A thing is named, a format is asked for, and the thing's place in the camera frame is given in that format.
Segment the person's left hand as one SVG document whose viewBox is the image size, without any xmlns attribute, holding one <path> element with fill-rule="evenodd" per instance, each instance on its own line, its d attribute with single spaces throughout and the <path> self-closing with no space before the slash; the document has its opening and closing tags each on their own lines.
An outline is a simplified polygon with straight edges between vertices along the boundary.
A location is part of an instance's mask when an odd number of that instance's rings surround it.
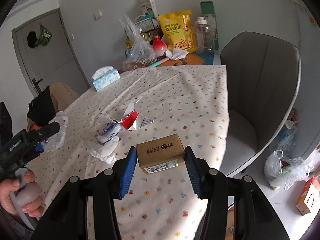
<svg viewBox="0 0 320 240">
<path fill-rule="evenodd" d="M 17 194 L 16 202 L 24 213 L 30 217 L 38 218 L 43 215 L 44 208 L 42 206 L 43 199 L 39 196 L 41 190 L 35 182 L 35 178 L 35 174 L 31 170 L 28 170 L 24 174 L 23 181 L 26 182 L 26 185 Z M 20 187 L 21 184 L 18 179 L 5 179 L 1 181 L 1 206 L 14 218 L 19 218 L 19 215 L 11 201 L 10 194 L 18 191 Z"/>
</svg>

